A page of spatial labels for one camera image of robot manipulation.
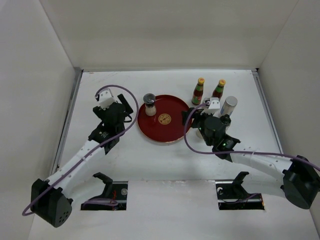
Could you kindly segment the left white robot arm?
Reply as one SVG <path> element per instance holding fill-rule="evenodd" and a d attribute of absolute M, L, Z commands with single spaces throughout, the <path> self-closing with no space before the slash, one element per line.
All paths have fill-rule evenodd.
<path fill-rule="evenodd" d="M 134 111 L 123 94 L 113 97 L 110 90 L 105 90 L 95 98 L 98 105 L 93 108 L 93 112 L 100 119 L 98 126 L 60 170 L 45 180 L 37 179 L 31 186 L 28 208 L 55 228 L 62 226 L 71 215 L 73 188 L 91 177 L 102 182 L 95 187 L 98 197 L 88 200 L 87 204 L 118 205 L 115 200 L 108 199 L 112 195 L 113 180 L 103 173 L 102 160 L 128 131 L 125 124 L 133 126 L 135 123 L 131 116 Z"/>

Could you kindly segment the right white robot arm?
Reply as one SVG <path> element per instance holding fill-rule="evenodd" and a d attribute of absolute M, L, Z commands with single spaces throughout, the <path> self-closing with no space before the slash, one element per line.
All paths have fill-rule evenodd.
<path fill-rule="evenodd" d="M 226 134 L 223 121 L 205 113 L 198 107 L 182 111 L 182 124 L 185 129 L 198 129 L 210 154 L 231 163 L 249 166 L 275 178 L 275 184 L 260 180 L 260 187 L 271 188 L 272 195 L 280 195 L 298 208 L 308 210 L 320 191 L 320 168 L 305 157 L 297 155 L 234 150 L 240 140 Z"/>

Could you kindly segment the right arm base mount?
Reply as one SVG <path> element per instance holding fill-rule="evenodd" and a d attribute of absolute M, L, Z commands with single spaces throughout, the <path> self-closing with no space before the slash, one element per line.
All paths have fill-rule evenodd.
<path fill-rule="evenodd" d="M 235 179 L 215 181 L 218 208 L 221 211 L 265 210 L 260 193 L 248 193 L 242 186 L 244 178 L 249 175 L 241 171 Z"/>

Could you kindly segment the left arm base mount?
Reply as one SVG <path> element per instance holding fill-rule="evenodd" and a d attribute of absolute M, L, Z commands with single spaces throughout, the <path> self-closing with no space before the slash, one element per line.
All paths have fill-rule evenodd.
<path fill-rule="evenodd" d="M 113 181 L 105 174 L 98 172 L 93 175 L 104 184 L 100 195 L 94 196 L 81 204 L 81 211 L 125 211 L 127 209 L 127 181 Z"/>

